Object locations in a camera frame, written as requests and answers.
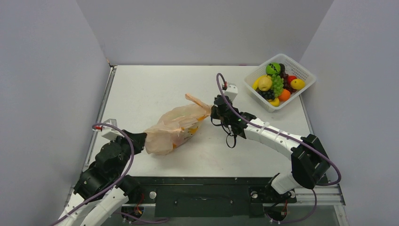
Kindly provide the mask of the orange translucent plastic bag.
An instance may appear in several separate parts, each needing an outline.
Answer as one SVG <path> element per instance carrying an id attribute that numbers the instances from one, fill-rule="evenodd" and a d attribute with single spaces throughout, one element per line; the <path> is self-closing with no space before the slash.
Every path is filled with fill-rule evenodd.
<path id="1" fill-rule="evenodd" d="M 211 114 L 211 105 L 189 93 L 191 104 L 175 107 L 163 114 L 158 122 L 146 129 L 145 150 L 148 154 L 166 155 L 187 142 Z"/>

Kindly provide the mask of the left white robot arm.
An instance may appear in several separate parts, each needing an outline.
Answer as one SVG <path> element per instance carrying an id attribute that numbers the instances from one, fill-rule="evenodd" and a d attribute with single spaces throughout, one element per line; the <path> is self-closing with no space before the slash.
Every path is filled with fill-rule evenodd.
<path id="1" fill-rule="evenodd" d="M 55 226 L 99 226 L 122 204 L 142 199 L 141 185 L 128 174 L 131 158 L 142 152 L 146 133 L 103 132 L 108 139 L 83 171 Z"/>

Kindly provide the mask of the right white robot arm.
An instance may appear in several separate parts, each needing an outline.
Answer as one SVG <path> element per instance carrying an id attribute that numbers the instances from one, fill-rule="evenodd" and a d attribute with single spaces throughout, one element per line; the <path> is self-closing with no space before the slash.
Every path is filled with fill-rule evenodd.
<path id="1" fill-rule="evenodd" d="M 291 169 L 278 173 L 266 187 L 266 197 L 271 201 L 279 200 L 288 191 L 303 187 L 313 189 L 329 169 L 322 144 L 316 136 L 293 135 L 279 130 L 256 116 L 230 108 L 218 95 L 211 108 L 211 118 L 217 119 L 228 128 L 233 137 L 242 137 L 268 146 L 291 161 Z"/>

